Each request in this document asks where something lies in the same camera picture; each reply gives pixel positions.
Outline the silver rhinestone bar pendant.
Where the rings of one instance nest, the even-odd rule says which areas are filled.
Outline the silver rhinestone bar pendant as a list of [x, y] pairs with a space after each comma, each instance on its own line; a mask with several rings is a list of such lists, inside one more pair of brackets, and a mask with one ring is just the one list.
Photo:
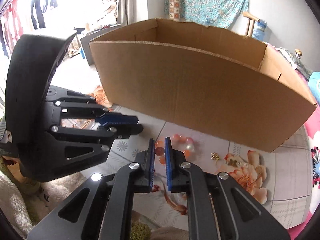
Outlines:
[[248, 168], [248, 167], [249, 167], [249, 163], [246, 163], [246, 162], [239, 162], [239, 163], [238, 163], [238, 166], [239, 166], [239, 167], [245, 167], [245, 168]]

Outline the brown cardboard box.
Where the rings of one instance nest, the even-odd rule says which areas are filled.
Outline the brown cardboard box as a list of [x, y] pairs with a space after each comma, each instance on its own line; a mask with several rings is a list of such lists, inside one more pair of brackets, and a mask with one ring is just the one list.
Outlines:
[[271, 45], [227, 29], [150, 19], [89, 46], [112, 103], [265, 152], [317, 107]]

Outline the grey curtain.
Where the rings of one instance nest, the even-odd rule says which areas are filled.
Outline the grey curtain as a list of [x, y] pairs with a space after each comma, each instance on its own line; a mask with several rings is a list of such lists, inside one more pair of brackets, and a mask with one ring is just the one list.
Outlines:
[[118, 0], [117, 23], [122, 27], [148, 19], [148, 0]]

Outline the pink floral quilt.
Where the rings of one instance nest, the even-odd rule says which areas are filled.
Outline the pink floral quilt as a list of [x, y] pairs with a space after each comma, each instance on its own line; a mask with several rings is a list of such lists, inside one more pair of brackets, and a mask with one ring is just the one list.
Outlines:
[[304, 124], [313, 163], [311, 204], [304, 223], [288, 230], [291, 239], [319, 239], [319, 106]]

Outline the blue water jug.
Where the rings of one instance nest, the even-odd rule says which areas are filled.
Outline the blue water jug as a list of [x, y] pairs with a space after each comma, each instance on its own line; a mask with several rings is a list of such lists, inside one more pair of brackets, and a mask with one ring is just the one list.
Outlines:
[[255, 21], [252, 37], [256, 40], [263, 41], [265, 37], [266, 28], [267, 22], [265, 22], [264, 20], [260, 20], [259, 22]]

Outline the wooden chair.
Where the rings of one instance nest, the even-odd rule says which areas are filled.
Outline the wooden chair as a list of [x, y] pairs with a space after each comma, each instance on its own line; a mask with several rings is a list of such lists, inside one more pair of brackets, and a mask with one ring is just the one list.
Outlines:
[[252, 34], [253, 34], [253, 29], [254, 29], [254, 24], [255, 24], [255, 22], [260, 23], [261, 19], [253, 16], [252, 14], [250, 14], [250, 13], [247, 12], [247, 11], [244, 11], [244, 12], [242, 13], [242, 15], [243, 15], [245, 18], [248, 18], [248, 25], [247, 25], [247, 29], [246, 29], [246, 32], [245, 32], [245, 36], [251, 37]]

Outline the blue folded blanket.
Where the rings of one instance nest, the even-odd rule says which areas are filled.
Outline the blue folded blanket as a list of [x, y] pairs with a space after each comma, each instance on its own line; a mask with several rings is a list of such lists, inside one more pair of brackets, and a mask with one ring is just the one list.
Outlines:
[[318, 105], [320, 104], [320, 72], [313, 72], [308, 81], [313, 97], [316, 99]]

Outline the mushroom shaped ornament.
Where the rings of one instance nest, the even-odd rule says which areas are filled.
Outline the mushroom shaped ornament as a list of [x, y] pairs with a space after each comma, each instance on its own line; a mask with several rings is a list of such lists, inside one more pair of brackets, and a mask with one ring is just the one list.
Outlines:
[[296, 58], [301, 59], [302, 55], [303, 55], [303, 53], [300, 49], [295, 49], [295, 57]]

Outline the patterned roll by wall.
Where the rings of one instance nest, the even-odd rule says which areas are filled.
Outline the patterned roll by wall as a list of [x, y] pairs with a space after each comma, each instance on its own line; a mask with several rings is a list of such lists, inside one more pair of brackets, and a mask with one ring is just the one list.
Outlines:
[[181, 1], [169, 0], [169, 18], [175, 21], [179, 21], [180, 14], [181, 14]]

